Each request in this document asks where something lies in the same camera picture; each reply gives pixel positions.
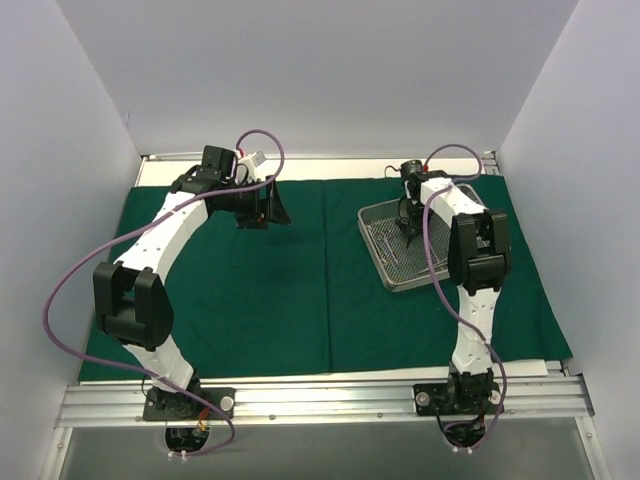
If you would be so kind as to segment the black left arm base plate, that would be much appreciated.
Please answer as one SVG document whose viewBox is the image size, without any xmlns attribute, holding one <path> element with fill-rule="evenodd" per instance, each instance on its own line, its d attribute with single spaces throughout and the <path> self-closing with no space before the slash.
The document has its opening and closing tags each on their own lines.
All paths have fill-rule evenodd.
<svg viewBox="0 0 640 480">
<path fill-rule="evenodd" d="M 197 395 L 229 418 L 234 415 L 236 390 L 228 387 L 205 388 Z M 150 422 L 171 422 L 197 420 L 206 407 L 200 402 L 181 393 L 170 393 L 157 387 L 152 387 L 146 393 L 146 401 L 142 419 Z"/>
</svg>

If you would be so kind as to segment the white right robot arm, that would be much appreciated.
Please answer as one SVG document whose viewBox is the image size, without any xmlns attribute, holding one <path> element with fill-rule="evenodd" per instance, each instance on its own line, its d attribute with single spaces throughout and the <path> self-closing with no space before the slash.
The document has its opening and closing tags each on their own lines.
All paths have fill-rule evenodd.
<svg viewBox="0 0 640 480">
<path fill-rule="evenodd" d="M 398 202 L 396 226 L 405 244 L 421 239 L 427 265 L 433 265 L 431 234 L 436 220 L 449 229 L 447 272 L 456 285 L 459 307 L 452 366 L 457 379 L 444 388 L 444 400 L 455 412 L 469 411 L 480 400 L 473 380 L 491 390 L 491 336 L 497 300 L 511 270 L 507 215 L 471 199 L 442 171 L 402 176 L 404 196 Z"/>
</svg>

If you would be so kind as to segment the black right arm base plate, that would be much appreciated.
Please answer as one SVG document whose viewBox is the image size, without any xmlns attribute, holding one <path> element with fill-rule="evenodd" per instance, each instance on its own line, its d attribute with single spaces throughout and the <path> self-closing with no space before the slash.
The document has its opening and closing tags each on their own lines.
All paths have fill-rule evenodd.
<svg viewBox="0 0 640 480">
<path fill-rule="evenodd" d="M 412 386 L 412 391 L 418 416 L 478 416 L 504 412 L 497 384 L 418 383 Z"/>
</svg>

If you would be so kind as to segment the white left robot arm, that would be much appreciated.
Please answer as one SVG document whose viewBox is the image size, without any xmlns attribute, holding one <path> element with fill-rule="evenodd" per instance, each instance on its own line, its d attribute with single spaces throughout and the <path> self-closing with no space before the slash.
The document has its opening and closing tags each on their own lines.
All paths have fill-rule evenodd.
<svg viewBox="0 0 640 480">
<path fill-rule="evenodd" d="M 99 330 L 136 359 L 154 387 L 167 392 L 166 408 L 179 419 L 200 411 L 202 395 L 193 385 L 194 367 L 172 337 L 174 309 L 165 281 L 191 237 L 218 211 L 232 213 L 240 228 L 291 222 L 273 176 L 236 183 L 217 169 L 192 168 L 173 182 L 152 226 L 93 272 Z"/>
</svg>

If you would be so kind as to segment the metal mesh instrument tray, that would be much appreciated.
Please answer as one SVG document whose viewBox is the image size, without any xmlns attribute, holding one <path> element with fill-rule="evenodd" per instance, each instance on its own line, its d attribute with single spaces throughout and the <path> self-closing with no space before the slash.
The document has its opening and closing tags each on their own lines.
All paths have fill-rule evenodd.
<svg viewBox="0 0 640 480">
<path fill-rule="evenodd" d="M 460 190 L 470 200 L 484 206 L 474 188 L 469 184 L 459 185 Z M 432 284 L 431 275 L 419 275 L 418 271 L 426 265 L 426 256 L 422 237 L 408 240 L 396 226 L 397 205 L 399 200 L 391 200 L 361 208 L 358 211 L 358 227 L 364 243 L 371 255 L 384 287 L 391 292 L 400 292 Z M 390 229 L 391 245 L 399 259 L 399 265 L 384 264 L 374 244 L 373 233 Z M 450 227 L 439 217 L 430 220 L 429 242 L 432 262 L 448 260 Z M 436 275 L 438 280 L 446 280 L 447 275 Z"/>
</svg>

